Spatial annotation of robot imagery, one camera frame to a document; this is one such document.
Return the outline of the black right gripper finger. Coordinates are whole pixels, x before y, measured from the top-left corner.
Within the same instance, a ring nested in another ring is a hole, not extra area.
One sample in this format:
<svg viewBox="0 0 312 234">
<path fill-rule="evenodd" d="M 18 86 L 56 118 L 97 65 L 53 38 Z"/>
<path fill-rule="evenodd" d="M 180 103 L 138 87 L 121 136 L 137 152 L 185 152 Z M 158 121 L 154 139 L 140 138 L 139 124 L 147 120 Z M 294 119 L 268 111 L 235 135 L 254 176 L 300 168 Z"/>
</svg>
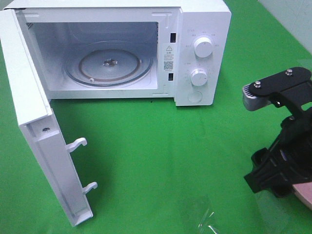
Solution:
<svg viewBox="0 0 312 234">
<path fill-rule="evenodd" d="M 254 193 L 270 190 L 273 194 L 290 194 L 292 185 L 312 180 L 311 153 L 263 148 L 251 159 L 253 169 L 244 179 Z"/>
<path fill-rule="evenodd" d="M 287 176 L 288 166 L 282 162 L 281 153 L 263 148 L 252 156 L 251 190 L 272 192 L 276 197 L 286 197 L 293 192 Z"/>
</svg>

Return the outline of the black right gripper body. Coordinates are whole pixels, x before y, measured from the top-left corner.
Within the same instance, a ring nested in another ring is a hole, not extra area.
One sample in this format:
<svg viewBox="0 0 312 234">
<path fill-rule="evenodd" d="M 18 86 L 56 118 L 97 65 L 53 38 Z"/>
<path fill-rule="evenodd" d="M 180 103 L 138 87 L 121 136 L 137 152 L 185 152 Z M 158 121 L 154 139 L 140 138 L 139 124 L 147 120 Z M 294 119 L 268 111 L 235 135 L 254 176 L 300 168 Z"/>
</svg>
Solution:
<svg viewBox="0 0 312 234">
<path fill-rule="evenodd" d="M 281 132 L 270 146 L 272 154 L 280 158 L 312 157 L 312 109 L 303 105 L 312 101 L 312 81 L 273 92 L 269 100 L 276 107 L 286 106 L 291 116 L 281 123 Z"/>
</svg>

